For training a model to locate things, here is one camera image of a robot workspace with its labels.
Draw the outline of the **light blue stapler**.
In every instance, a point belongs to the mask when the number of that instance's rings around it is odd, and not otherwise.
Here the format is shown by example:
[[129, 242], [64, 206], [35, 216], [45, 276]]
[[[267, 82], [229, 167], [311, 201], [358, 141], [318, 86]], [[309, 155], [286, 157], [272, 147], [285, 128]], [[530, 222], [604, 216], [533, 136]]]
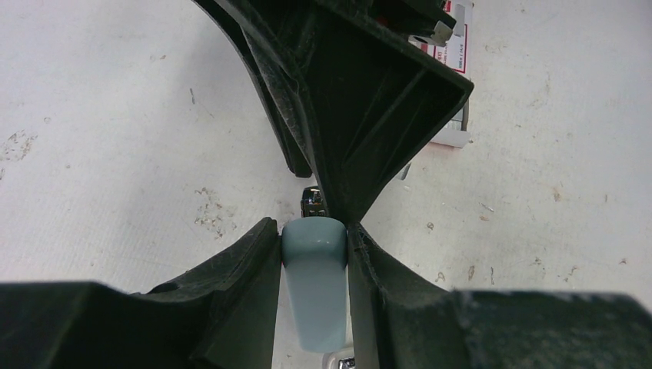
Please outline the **light blue stapler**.
[[323, 368], [354, 366], [347, 345], [347, 229], [326, 209], [320, 188], [302, 191], [301, 217], [281, 233], [281, 262], [301, 349]]

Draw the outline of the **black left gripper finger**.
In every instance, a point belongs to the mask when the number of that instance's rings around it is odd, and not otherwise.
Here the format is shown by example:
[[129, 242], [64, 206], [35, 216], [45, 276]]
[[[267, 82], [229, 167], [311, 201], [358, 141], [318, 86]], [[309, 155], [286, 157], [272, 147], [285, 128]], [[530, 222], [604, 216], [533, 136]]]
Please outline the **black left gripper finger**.
[[270, 368], [281, 247], [263, 218], [145, 294], [94, 281], [4, 283], [3, 368]]
[[623, 294], [446, 291], [348, 229], [359, 368], [649, 368], [651, 316]]

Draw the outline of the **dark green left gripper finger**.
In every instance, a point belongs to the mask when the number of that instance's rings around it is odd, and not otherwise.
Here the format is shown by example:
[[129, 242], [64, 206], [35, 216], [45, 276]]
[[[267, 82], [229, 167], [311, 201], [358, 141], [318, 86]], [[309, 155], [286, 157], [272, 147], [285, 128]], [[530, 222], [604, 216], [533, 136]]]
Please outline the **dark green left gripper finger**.
[[373, 1], [221, 1], [315, 176], [360, 221], [473, 84], [378, 21]]
[[241, 27], [218, 5], [216, 1], [198, 0], [195, 1], [195, 4], [200, 7], [226, 34], [229, 41], [235, 47], [241, 60], [244, 62], [265, 113], [268, 116], [268, 120], [270, 121], [272, 130], [277, 138], [289, 171], [298, 178], [311, 177], [312, 170], [282, 118], [281, 113], [270, 94], [268, 86], [264, 82], [261, 70], [254, 59], [254, 54], [247, 43], [245, 33], [242, 31]]

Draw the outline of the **red white staple box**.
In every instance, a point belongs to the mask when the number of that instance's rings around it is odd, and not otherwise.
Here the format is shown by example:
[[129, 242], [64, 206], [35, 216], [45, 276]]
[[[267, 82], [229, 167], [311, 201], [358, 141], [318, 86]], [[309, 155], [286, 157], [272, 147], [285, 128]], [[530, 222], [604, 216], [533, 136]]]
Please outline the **red white staple box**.
[[[447, 71], [455, 73], [458, 81], [471, 80], [469, 44], [473, 7], [472, 1], [443, 2], [445, 15], [451, 16], [454, 20], [454, 24], [449, 29], [440, 25], [436, 27], [443, 30], [442, 34], [447, 37], [445, 41], [439, 42], [436, 39], [437, 32], [431, 36], [411, 35], [408, 38], [413, 46], [443, 65]], [[469, 105], [469, 97], [465, 97], [450, 120], [430, 139], [430, 143], [456, 149], [462, 149], [467, 145], [471, 140], [471, 133], [467, 129]]]

